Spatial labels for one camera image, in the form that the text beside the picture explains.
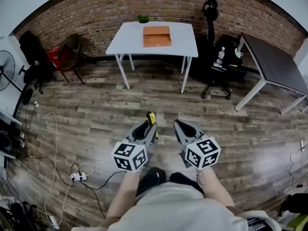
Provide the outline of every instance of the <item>headphones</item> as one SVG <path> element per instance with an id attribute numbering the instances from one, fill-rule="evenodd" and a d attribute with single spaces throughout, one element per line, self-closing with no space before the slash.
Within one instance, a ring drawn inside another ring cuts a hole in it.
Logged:
<path id="1" fill-rule="evenodd" d="M 203 4 L 202 12 L 208 21 L 216 21 L 218 18 L 218 4 L 216 0 L 207 0 Z"/>

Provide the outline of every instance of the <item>orange box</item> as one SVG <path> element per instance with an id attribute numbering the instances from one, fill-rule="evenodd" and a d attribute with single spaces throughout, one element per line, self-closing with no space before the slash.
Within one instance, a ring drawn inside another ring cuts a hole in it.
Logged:
<path id="1" fill-rule="evenodd" d="M 145 26 L 143 47 L 171 46 L 169 26 Z"/>

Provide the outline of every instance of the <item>bracelet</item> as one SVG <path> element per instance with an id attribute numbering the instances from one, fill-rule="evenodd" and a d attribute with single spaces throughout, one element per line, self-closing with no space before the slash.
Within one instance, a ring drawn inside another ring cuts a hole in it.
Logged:
<path id="1" fill-rule="evenodd" d="M 203 175 L 204 173 L 208 173 L 209 171 L 213 170 L 211 166 L 208 167 L 208 171 L 202 172 L 202 171 L 197 171 L 197 175 Z"/>
<path id="2" fill-rule="evenodd" d="M 207 185 L 210 185 L 210 184 L 214 183 L 217 179 L 218 179 L 218 176 L 216 175 L 216 179 L 213 180 L 212 182 L 210 182 L 210 183 L 208 183 L 208 184 L 202 184 L 201 182 L 199 182 L 199 184 L 200 184 L 201 186 L 207 186 Z"/>

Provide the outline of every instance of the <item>cardboard box lid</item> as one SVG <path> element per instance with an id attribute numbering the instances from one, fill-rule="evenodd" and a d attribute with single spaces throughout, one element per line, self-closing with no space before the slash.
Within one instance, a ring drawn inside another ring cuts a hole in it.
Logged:
<path id="1" fill-rule="evenodd" d="M 169 26 L 145 26 L 143 35 L 170 34 Z"/>

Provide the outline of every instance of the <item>plastic bottle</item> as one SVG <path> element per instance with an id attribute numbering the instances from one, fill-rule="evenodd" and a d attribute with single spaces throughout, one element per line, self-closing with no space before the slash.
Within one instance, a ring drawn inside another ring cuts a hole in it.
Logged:
<path id="1" fill-rule="evenodd" d="M 222 60 L 223 60 L 224 56 L 225 56 L 225 47 L 222 47 L 222 48 L 221 48 L 221 51 L 220 51 L 219 54 L 218 54 L 218 58 L 217 58 L 217 60 L 216 60 L 216 63 L 217 63 L 219 66 L 221 66 Z"/>

